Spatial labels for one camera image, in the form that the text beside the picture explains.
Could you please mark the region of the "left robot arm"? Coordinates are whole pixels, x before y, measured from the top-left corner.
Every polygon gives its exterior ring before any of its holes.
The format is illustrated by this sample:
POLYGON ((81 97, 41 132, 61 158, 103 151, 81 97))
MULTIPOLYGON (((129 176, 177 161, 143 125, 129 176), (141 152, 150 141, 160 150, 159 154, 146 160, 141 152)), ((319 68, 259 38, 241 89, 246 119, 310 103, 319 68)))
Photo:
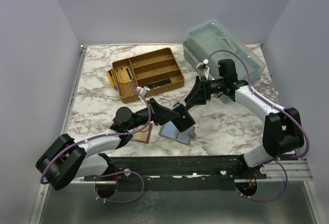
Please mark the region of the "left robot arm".
POLYGON ((133 112, 124 106, 116 111, 113 124, 105 131, 83 139, 74 139, 69 134, 60 135, 36 162, 41 173, 40 183, 50 184, 55 190, 66 187, 76 178, 83 161, 104 151, 124 147, 152 121, 163 125, 180 114, 161 106, 153 98, 145 101, 146 108, 133 112))

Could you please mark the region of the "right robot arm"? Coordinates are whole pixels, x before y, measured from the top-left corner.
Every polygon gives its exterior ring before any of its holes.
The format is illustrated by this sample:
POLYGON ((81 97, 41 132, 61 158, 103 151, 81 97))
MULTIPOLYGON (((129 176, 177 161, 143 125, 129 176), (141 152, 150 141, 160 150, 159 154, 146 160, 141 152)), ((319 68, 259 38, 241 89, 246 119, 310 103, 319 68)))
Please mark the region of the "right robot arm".
POLYGON ((239 158, 236 172, 241 178, 249 178, 255 173, 255 167, 304 145, 300 115, 295 108, 277 106, 255 89, 250 89, 247 81, 238 79, 232 59, 220 60, 218 71, 220 79, 196 77, 185 104, 187 107, 205 105, 212 95, 223 94, 245 106, 263 122, 262 143, 239 158))

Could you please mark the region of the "black card holder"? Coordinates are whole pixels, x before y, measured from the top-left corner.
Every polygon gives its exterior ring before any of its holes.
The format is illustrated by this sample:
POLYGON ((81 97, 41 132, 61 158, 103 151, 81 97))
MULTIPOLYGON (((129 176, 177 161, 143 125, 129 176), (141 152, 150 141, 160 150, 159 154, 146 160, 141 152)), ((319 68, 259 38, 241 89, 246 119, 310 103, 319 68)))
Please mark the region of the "black card holder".
POLYGON ((183 104, 177 103, 171 111, 179 114, 177 118, 171 121, 179 132, 185 132, 195 125, 194 119, 183 104))

